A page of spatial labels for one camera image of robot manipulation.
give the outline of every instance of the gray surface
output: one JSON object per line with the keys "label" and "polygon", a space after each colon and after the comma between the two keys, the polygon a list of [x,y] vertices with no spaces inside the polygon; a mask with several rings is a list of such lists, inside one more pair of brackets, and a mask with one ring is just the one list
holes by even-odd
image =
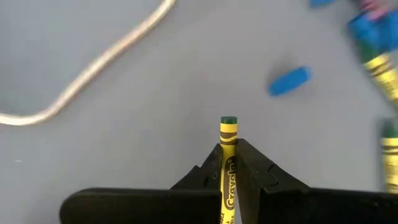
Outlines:
{"label": "gray surface", "polygon": [[[157,3],[1,0],[1,111],[47,106]],[[308,185],[380,190],[376,124],[394,113],[350,48],[355,13],[347,1],[179,0],[54,119],[0,126],[0,223],[57,223],[62,200],[87,187],[167,189],[203,162],[226,114]],[[303,64],[311,82],[267,95],[270,78]]]}

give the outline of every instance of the yellow crayon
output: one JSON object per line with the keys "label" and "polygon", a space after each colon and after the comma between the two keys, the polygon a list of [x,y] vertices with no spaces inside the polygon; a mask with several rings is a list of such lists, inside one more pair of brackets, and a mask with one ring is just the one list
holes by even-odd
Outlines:
{"label": "yellow crayon", "polygon": [[221,117],[220,145],[223,148],[221,162],[221,224],[234,224],[236,172],[235,153],[238,140],[238,119],[236,117]]}
{"label": "yellow crayon", "polygon": [[398,194],[398,119],[387,119],[382,133],[383,164],[386,189]]}

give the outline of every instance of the white cable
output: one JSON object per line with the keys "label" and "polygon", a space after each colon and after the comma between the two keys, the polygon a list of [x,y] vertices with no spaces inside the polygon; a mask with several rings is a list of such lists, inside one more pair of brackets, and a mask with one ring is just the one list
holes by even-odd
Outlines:
{"label": "white cable", "polygon": [[13,114],[0,114],[0,124],[14,126],[25,126],[46,121],[55,116],[64,108],[71,99],[92,79],[104,69],[118,55],[124,52],[132,44],[150,31],[171,9],[176,0],[163,0],[162,4],[130,33],[118,40],[96,60],[92,61],[80,74],[69,84],[58,98],[46,109],[37,114],[18,116]]}

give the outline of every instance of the green crayon tip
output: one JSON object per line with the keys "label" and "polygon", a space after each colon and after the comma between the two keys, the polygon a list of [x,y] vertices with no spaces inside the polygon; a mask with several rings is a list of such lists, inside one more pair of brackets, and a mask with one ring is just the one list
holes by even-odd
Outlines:
{"label": "green crayon tip", "polygon": [[398,138],[398,119],[386,119],[383,126],[382,136],[384,138]]}
{"label": "green crayon tip", "polygon": [[368,62],[380,54],[382,52],[378,51],[378,49],[373,46],[371,43],[367,42],[366,40],[357,40],[359,55],[363,62]]}
{"label": "green crayon tip", "polygon": [[238,118],[234,116],[221,117],[221,124],[237,124]]}

